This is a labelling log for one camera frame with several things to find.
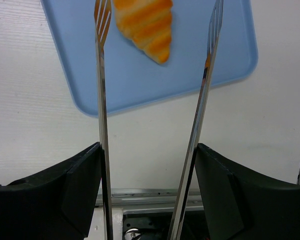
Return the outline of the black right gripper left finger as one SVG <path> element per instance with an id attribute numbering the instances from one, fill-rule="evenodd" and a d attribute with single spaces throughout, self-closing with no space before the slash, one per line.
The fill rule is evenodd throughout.
<path id="1" fill-rule="evenodd" d="M 101 182 L 99 142 L 8 185 L 0 184 L 0 240 L 83 240 Z"/>

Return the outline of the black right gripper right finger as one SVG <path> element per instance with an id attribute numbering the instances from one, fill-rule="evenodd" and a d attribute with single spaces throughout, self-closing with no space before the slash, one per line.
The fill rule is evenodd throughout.
<path id="1" fill-rule="evenodd" d="M 300 185 L 256 172 L 202 143 L 195 171 L 212 240 L 300 240 Z"/>

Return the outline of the orange croissant bread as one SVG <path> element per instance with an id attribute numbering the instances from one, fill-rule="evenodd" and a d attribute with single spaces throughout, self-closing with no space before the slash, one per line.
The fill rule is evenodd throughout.
<path id="1" fill-rule="evenodd" d="M 159 65 L 170 57 L 172 42 L 171 0 L 114 0 L 118 30 L 136 48 Z"/>

